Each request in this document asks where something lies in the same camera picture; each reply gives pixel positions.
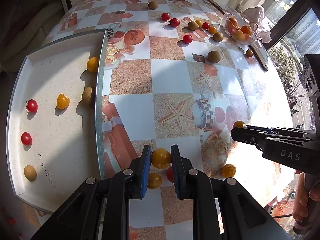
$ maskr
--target orange cherry tomato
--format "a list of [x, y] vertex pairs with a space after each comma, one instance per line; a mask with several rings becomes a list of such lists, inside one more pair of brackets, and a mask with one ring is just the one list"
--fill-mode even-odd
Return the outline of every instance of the orange cherry tomato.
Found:
[[155, 172], [149, 173], [149, 180], [148, 180], [149, 189], [159, 188], [161, 184], [162, 184], [162, 178], [158, 173], [155, 173]]
[[233, 24], [234, 27], [238, 27], [238, 21], [234, 17], [230, 17], [229, 21]]
[[235, 128], [235, 127], [247, 128], [247, 125], [246, 125], [244, 122], [242, 122], [242, 121], [236, 121], [236, 122], [233, 124], [232, 128]]
[[253, 51], [251, 49], [248, 49], [245, 54], [248, 56], [248, 57], [252, 57], [253, 56]]
[[214, 26], [210, 26], [209, 29], [208, 29], [208, 32], [209, 32], [210, 34], [215, 34], [215, 33], [217, 32], [217, 29], [216, 29], [216, 27], [214, 27]]
[[241, 31], [243, 33], [246, 33], [246, 34], [250, 35], [250, 36], [252, 35], [252, 30], [251, 30], [250, 26], [248, 26], [248, 25], [243, 25], [241, 27]]
[[60, 94], [57, 98], [57, 107], [59, 109], [65, 109], [67, 106], [69, 106], [70, 104], [70, 99], [64, 95], [64, 94]]
[[155, 149], [151, 154], [151, 163], [158, 169], [165, 169], [171, 163], [171, 154], [163, 148]]
[[249, 41], [251, 37], [248, 34], [243, 33], [242, 31], [236, 31], [235, 39], [237, 41]]
[[221, 169], [221, 174], [224, 178], [233, 177], [236, 174], [236, 167], [232, 164], [226, 164]]
[[234, 25], [229, 20], [226, 21], [226, 28], [231, 35], [234, 35], [237, 31], [237, 28], [234, 27]]

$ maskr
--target blue gripper pad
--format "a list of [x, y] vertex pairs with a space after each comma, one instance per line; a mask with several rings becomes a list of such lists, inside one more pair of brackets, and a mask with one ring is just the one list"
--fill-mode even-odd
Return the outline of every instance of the blue gripper pad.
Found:
[[142, 198], [144, 198], [147, 192], [147, 185], [148, 185], [150, 164], [151, 164], [151, 147], [149, 145], [144, 146], [141, 157], [145, 157], [145, 162], [144, 162], [142, 176], [141, 176], [141, 196]]

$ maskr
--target floor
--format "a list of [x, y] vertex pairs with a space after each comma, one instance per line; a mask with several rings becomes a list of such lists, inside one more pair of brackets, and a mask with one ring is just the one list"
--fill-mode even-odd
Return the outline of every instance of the floor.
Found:
[[13, 194], [6, 155], [7, 114], [16, 77], [17, 73], [0, 73], [0, 91], [2, 95], [0, 104], [0, 216], [3, 215], [5, 218], [8, 216], [13, 217], [16, 223], [8, 227], [16, 236], [20, 232], [24, 232], [23, 238], [29, 239], [38, 230], [38, 228], [31, 225], [24, 219], [25, 213], [21, 208], [21, 201]]

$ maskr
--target yellow cherry tomato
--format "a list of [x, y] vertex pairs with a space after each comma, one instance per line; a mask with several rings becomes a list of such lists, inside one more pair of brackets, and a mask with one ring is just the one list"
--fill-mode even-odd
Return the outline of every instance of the yellow cherry tomato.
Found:
[[236, 174], [236, 167], [232, 164], [226, 164], [221, 169], [221, 174], [224, 178], [233, 177]]
[[92, 57], [87, 62], [87, 69], [92, 73], [97, 73], [98, 72], [98, 64], [99, 64], [99, 58]]
[[242, 121], [236, 121], [236, 122], [233, 124], [232, 128], [235, 128], [235, 127], [247, 128], [247, 125], [246, 125], [244, 122], [242, 122]]
[[65, 109], [66, 107], [68, 107], [68, 105], [70, 104], [70, 99], [64, 95], [64, 94], [60, 94], [57, 98], [57, 107], [59, 109]]
[[158, 169], [165, 169], [171, 163], [171, 154], [163, 148], [155, 149], [151, 154], [151, 163]]
[[162, 184], [162, 178], [158, 173], [155, 173], [155, 172], [149, 173], [149, 179], [148, 179], [149, 189], [159, 188], [161, 184]]
[[195, 20], [195, 22], [199, 25], [199, 28], [202, 27], [202, 21], [201, 20]]
[[215, 34], [215, 33], [217, 32], [217, 29], [216, 29], [216, 27], [214, 27], [214, 26], [210, 26], [209, 29], [208, 29], [208, 32], [209, 32], [210, 34]]

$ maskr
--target starfish print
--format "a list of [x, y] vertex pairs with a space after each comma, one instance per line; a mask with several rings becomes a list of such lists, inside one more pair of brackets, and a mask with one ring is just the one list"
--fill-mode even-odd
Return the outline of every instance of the starfish print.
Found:
[[214, 83], [214, 84], [219, 84], [218, 81], [216, 81], [213, 77], [209, 76], [209, 74], [204, 73], [201, 69], [198, 68], [198, 71], [200, 73], [200, 77], [195, 78], [195, 82], [199, 82], [201, 80], [204, 80], [204, 82], [207, 84], [207, 86], [209, 87], [209, 89], [213, 91], [213, 89], [211, 88], [211, 84], [210, 82]]
[[169, 114], [166, 117], [163, 117], [162, 120], [159, 123], [167, 122], [167, 121], [169, 121], [171, 119], [176, 119], [177, 122], [178, 122], [178, 125], [179, 125], [179, 128], [180, 128], [181, 132], [183, 132], [183, 128], [182, 128], [182, 125], [181, 125], [181, 118], [184, 117], [184, 118], [186, 118], [188, 120], [192, 120], [192, 118], [190, 116], [182, 113], [183, 107], [184, 107], [186, 102], [187, 101], [182, 101], [180, 103], [180, 106], [178, 106], [178, 108], [176, 109], [168, 100], [165, 100], [165, 103], [169, 107], [169, 109], [171, 111], [171, 114]]

